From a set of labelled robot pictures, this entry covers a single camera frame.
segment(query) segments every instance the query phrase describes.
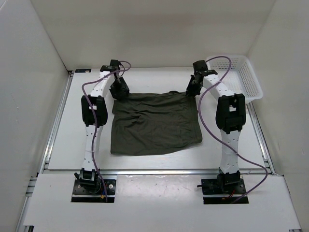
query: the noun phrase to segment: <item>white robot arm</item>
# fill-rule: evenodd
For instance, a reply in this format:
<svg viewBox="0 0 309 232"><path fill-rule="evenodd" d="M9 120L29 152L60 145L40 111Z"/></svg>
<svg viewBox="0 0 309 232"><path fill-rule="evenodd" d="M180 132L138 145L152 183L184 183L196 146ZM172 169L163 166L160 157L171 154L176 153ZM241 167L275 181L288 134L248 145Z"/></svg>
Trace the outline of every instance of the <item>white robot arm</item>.
<svg viewBox="0 0 309 232"><path fill-rule="evenodd" d="M194 75L187 87L186 94L196 96L201 88L210 88L220 82L215 70L208 70L204 60L193 63ZM218 101L216 112L216 124L220 129L222 141L238 152L238 141L242 126L246 122L245 97L236 94L224 83L220 82L210 90L210 93ZM222 145L222 157L219 167L218 183L225 191L240 181L237 154L225 145Z"/></svg>
<svg viewBox="0 0 309 232"><path fill-rule="evenodd" d="M100 137L103 126L106 124L108 117L104 98L108 91L111 92L114 99L122 99L129 94L129 88L123 77L119 76L119 72L110 74L111 72L120 70L119 65L121 65L121 63L117 60L111 60L111 63L108 66L103 65L100 69L99 79L103 77L105 78L98 82L88 95L97 118L97 132L93 142L94 157L98 157ZM83 121L86 125L85 157L80 174L76 174L75 176L80 180L82 187L95 192L99 186L98 173L96 172L92 159L92 140L96 130L96 125L91 107L85 96L82 96L82 115Z"/></svg>

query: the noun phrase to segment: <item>black mounting plate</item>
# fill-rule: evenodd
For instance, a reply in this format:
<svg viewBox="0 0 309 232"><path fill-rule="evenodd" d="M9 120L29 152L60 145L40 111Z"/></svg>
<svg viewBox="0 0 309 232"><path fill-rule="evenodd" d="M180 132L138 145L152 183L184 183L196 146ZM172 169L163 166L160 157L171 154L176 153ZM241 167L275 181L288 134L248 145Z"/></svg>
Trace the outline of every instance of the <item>black mounting plate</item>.
<svg viewBox="0 0 309 232"><path fill-rule="evenodd" d="M203 195L216 195L216 194L230 194L222 192L219 187L218 179L202 179L202 189ZM239 183L233 187L235 189L236 194L244 194L246 192L246 187L243 182L243 179L240 179Z"/></svg>
<svg viewBox="0 0 309 232"><path fill-rule="evenodd" d="M238 197L231 197L229 199L224 199L222 197L203 197L204 204L231 204ZM239 199L234 204L249 204L248 197L243 197Z"/></svg>
<svg viewBox="0 0 309 232"><path fill-rule="evenodd" d="M114 203L115 192L116 192L116 180L105 179L105 186L107 190L107 203ZM97 193L92 194L86 189L80 186L78 179L75 179L71 202L88 202L88 203L106 203L105 198L102 198L102 190L100 189Z"/></svg>

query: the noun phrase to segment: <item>white basket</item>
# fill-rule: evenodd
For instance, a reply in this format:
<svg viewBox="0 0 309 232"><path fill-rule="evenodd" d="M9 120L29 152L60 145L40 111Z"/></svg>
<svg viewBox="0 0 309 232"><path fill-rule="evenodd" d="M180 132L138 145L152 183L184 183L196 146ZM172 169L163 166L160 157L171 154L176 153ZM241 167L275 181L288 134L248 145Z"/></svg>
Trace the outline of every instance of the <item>white basket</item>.
<svg viewBox="0 0 309 232"><path fill-rule="evenodd" d="M253 68L245 56L225 55L232 60L230 72L223 79L223 83L235 93L242 93L246 97L246 103L263 96L260 84L255 76ZM226 58L217 58L207 62L208 69L214 69L222 77L228 68L229 62Z"/></svg>

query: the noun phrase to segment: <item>wire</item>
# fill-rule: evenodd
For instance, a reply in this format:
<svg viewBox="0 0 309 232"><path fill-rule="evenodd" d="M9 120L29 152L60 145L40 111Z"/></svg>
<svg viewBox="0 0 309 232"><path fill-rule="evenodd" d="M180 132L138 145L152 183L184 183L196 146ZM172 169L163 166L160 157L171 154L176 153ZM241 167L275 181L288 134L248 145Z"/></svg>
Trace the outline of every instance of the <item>wire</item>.
<svg viewBox="0 0 309 232"><path fill-rule="evenodd" d="M107 194L105 193L104 189L102 190L102 194L101 194L101 198L106 198L105 200L107 200Z"/></svg>
<svg viewBox="0 0 309 232"><path fill-rule="evenodd" d="M235 189L232 191L232 193L228 196L228 197L223 197L222 198L222 200L228 200L228 199L230 199L233 195L234 195L234 193L235 193Z"/></svg>
<svg viewBox="0 0 309 232"><path fill-rule="evenodd" d="M119 72L119 77L122 77L122 76L124 75L124 73L125 73L125 71L123 71L122 74L120 75L120 72Z"/></svg>
<svg viewBox="0 0 309 232"><path fill-rule="evenodd" d="M235 203L237 201L239 201L241 198L243 198L244 196L246 196L247 194L249 194L250 192L252 192L253 190L255 190L257 187L259 187L267 178L268 176L268 171L265 167L263 167L262 165L258 164L258 163L255 163L255 162L252 162L246 158L244 158L243 156L241 156L234 148L232 148L230 145L228 145L227 143L223 142L221 139L219 139L218 137L216 137L212 132L211 130L208 128L208 126L206 125L206 123L204 122L204 119L203 119L203 116L202 116L202 112L201 112L201 103L202 103L202 100L203 100L203 97L205 96L205 94L207 92L209 92L212 88L216 87L218 84L220 84L222 82L222 80L225 78L225 76L228 74L228 72L230 71L231 69L231 66L232 66L232 61L229 57L226 57L226 56L217 56L217 57L213 57L213 58L210 58L209 60L206 60L205 62L209 62L213 59L217 59L217 58L226 58L228 59L229 61L229 65L228 65L228 68L227 68L227 71L224 73L224 75L221 77L221 79L215 83L214 85L210 86L208 89L205 90L205 92L201 95L200 99L199 99L199 102L198 102L198 114L199 114L199 117L201 119L201 122L203 124L203 126L205 127L205 129L207 130L207 132L215 139L217 140L219 143L227 146L228 148L230 148L239 158L241 158L242 160L250 163L250 164L253 164L257 167L260 167L262 168L264 171L265 171L265 177L257 184L255 185L252 189L248 190L246 193L242 194L240 197L238 197L236 200L234 200L232 203Z"/></svg>
<svg viewBox="0 0 309 232"><path fill-rule="evenodd" d="M105 198L105 201L106 201L106 202L107 202L107 190L106 190L106 186L105 186L105 182L104 182L103 176L101 175L100 170L99 170L99 168L98 168L98 166L97 166L97 163L96 163L96 160L95 160L95 154L94 154L94 143L95 143L95 137L96 137L96 134L97 134L97 131L98 131L98 120L97 120L96 112L95 112L95 110L94 110L94 108L93 108L93 106L92 106L92 104L91 104L91 101L90 101L90 99L89 99L89 97L88 97L88 95L87 95L87 93L86 93L84 87L87 86L87 85L90 85L90 84L98 83L98 82L102 81L103 79L106 79L107 77L109 77L109 76L112 75L112 74L119 73L119 72L121 72L121 71L126 72L126 71L128 71L129 69L131 69L131 64L130 64L129 62L124 61L124 60L119 61L119 62L120 62L120 63L121 63L121 62L126 63L126 64L129 65L129 67L128 67L127 69L124 69L124 70L116 70L116 71L114 71L114 72L110 72L110 73L107 74L106 76L104 76L104 77L102 77L102 78L100 78L100 79L98 79L98 80L96 80L96 81L86 82L86 83L84 83L84 84L82 85L83 94L84 94L84 96L85 96L85 98L86 98L86 100L87 100L87 102L88 102L88 105L89 105L89 107L90 107L90 109L91 109L91 112L92 112L92 114L93 114L93 118L94 118L94 121L95 121L95 131L94 131L94 133L93 133L92 142L91 142L91 156L92 156L93 164L94 164L94 166L95 166L95 168L96 168L96 172L98 173L98 175L99 175L99 177L100 177L100 179L101 179L101 181L102 181L102 183L103 183L103 188L104 188L105 197L106 197L106 198Z"/></svg>

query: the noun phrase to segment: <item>purple cable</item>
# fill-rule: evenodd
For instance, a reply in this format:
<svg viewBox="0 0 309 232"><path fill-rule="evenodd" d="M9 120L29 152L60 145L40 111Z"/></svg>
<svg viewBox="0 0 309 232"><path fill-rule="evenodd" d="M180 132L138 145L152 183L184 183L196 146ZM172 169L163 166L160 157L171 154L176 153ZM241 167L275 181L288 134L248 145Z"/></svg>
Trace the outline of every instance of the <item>purple cable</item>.
<svg viewBox="0 0 309 232"><path fill-rule="evenodd" d="M96 172L98 173L98 175L99 175L99 177L100 177L100 179L101 179L101 181L102 181L102 184L103 184L103 188L104 188L104 191L105 191L105 201L106 201L106 202L107 202L107 190L106 190L106 186L105 186L104 179L103 179L103 177L102 177L102 175L101 175L101 173L100 173L100 170L99 170L99 168L98 168L98 166L97 166L97 163L96 163L96 160L95 160L95 153L94 153L94 143L95 143L95 137L96 137L97 130L98 130L98 121L97 121L96 112L95 112L95 110L94 110L94 108L93 108L93 106L92 106L92 104L91 104L91 101L90 101L90 99L89 99L89 97L88 97L88 95L87 95L87 93L86 93L84 87L85 87L86 85L98 83L98 82L102 81L103 79L109 77L109 76L112 75L112 74L119 73L119 72L125 73L126 71L128 71L128 70L131 68L131 64L130 64L129 62L124 61L124 60L120 61L120 63L121 63L121 62L127 63L127 64L129 65L129 67L128 67L127 69L124 69L124 70L116 70L116 71L114 71L114 72L110 72L110 73L107 74L106 76L104 76L104 77L102 77L102 78L100 78L100 79L98 79L98 80L96 80L96 81L86 82L86 83L84 83L84 84L82 85L82 91L83 91L84 96L85 96L85 98L86 98L86 100L87 100L87 102L88 102L88 104L89 104L89 106L90 106L91 112L92 112L92 114L93 114L93 118L94 118L94 120L95 120L95 131L94 131L94 133L93 133L92 142L91 142L91 156L92 156L93 164L94 164L94 166L95 166L95 168L96 168Z"/></svg>
<svg viewBox="0 0 309 232"><path fill-rule="evenodd" d="M246 196L248 193L250 193L250 192L252 192L253 190L255 190L257 187L259 187L259 186L266 180L266 178L267 178L267 176L268 176L268 171L267 171L267 169L266 169L265 167L263 167L262 165L260 165L260 164L258 164L258 163L254 163L254 162L252 162L252 161L250 161L250 160L244 158L244 157L241 156L234 148L232 148L230 145L228 145L227 143L223 142L223 141L220 140L218 137L216 137L216 136L211 132L211 130L207 127L206 123L204 122L204 119L203 119L203 116L202 116L202 113L201 113L201 103L202 103L202 99L203 99L203 97L205 96L205 94L206 94L207 92L209 92L212 88L216 87L220 82L222 82L222 80L223 80L223 79L225 78L225 76L228 74L228 72L230 71L231 66L232 66L232 61L231 61L231 59L230 59L229 57L226 57L226 56L217 56L217 57L213 57L213 58L210 58L209 60L206 60L205 62L207 63L207 62L209 62L209 61L211 61L211 60L213 60L213 59L217 59L217 58L226 58L226 59L228 59L229 65L228 65L227 71L224 73L224 75L221 77L221 79L220 79L217 83L215 83L214 85L212 85L212 86L210 86L208 89L206 89L205 92L201 95L201 97L200 97L200 99L199 99L199 101L198 101L198 114L199 114L199 117L200 117L200 119L201 119L201 122L202 122L203 126L205 127L205 129L207 130L207 132L208 132L215 140L217 140L218 142L220 142L220 143L223 144L224 146L227 146L228 148L230 148L230 149L231 149L239 158L241 158L242 160L244 160L244 161L246 161L246 162L248 162L248 163L250 163L250 164L253 164L253 165L255 165L255 166L258 166L258 167L264 169L264 171L265 171L265 177L264 177L257 185L255 185L252 189L250 189L249 191L247 191L246 193L244 193L244 194L242 194L240 197L238 197L236 200L234 200L234 201L232 202L232 204L233 204L233 203L239 201L239 200L240 200L241 198L243 198L244 196Z"/></svg>

